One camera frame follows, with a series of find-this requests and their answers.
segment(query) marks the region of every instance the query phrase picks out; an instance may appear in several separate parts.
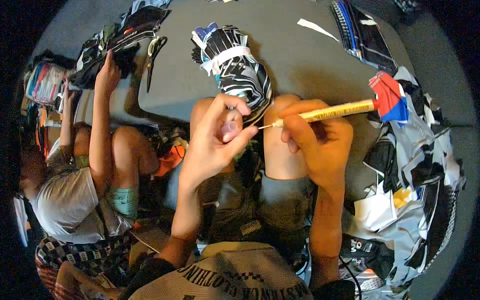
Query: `concrete floor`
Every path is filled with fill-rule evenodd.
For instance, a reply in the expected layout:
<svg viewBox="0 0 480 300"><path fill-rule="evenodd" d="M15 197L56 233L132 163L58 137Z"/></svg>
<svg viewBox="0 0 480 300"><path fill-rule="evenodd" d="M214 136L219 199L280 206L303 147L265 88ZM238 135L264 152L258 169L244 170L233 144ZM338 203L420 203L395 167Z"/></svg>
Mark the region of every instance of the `concrete floor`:
<svg viewBox="0 0 480 300"><path fill-rule="evenodd" d="M171 7L179 7L184 1L175 0ZM355 2L397 30L424 90L442 107L446 118L461 125L453 128L452 142L455 156L464 161L468 182L458 198L456 229L448 247L425 274L414 280L410 292L413 300L433 299L462 251L475 208L480 156L472 96L454 49L431 14L426 12L405 25L401 12L392 1ZM128 11L131 3L132 0L67 2L43 33L32 57L50 49L76 59L82 43L100 31L103 25L119 22L120 15Z"/></svg>

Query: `fabric bundle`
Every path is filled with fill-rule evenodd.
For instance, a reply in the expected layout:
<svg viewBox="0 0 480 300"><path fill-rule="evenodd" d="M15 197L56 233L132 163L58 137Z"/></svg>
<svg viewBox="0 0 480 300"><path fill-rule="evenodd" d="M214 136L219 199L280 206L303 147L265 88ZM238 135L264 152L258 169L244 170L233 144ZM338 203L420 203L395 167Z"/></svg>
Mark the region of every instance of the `fabric bundle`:
<svg viewBox="0 0 480 300"><path fill-rule="evenodd" d="M52 105L62 80L72 73L73 70L66 70L53 63L41 61L30 74L25 95L39 104Z"/></svg>
<svg viewBox="0 0 480 300"><path fill-rule="evenodd" d="M349 0L333 1L335 17L345 51L390 75L398 69L375 20L352 6Z"/></svg>
<svg viewBox="0 0 480 300"><path fill-rule="evenodd" d="M450 129L415 77L400 67L393 78L379 72L372 82L377 82L371 86L379 99L398 97L392 89L402 91L408 114L405 121L384 120L381 112L369 117L382 130L363 163L377 173L377 182L366 189L366 198L354 203L353 224L344 236L341 257L356 270L359 282L369 280L362 286L363 299L402 299L412 279L449 242L456 199L466 180L461 160L453 157ZM376 254L377 264L372 264L371 254L358 248L352 251L354 243L349 246L347 240L359 242L355 245L375 241L379 249L386 246L393 251ZM381 281L371 276L372 271Z"/></svg>
<svg viewBox="0 0 480 300"><path fill-rule="evenodd" d="M215 75L223 93L242 97L252 109L244 124L258 122L273 103L273 95L265 68L250 53L247 36L237 27L218 28L211 23L207 28L195 28L192 41L192 58L201 64L200 69Z"/></svg>
<svg viewBox="0 0 480 300"><path fill-rule="evenodd" d="M127 78L136 68L133 59L140 47L138 42L146 38L152 39L170 12L154 5L146 5L125 15L122 24L105 26L83 44L77 60L77 72L70 76L70 88L93 89L96 75L103 67L110 49L122 78Z"/></svg>

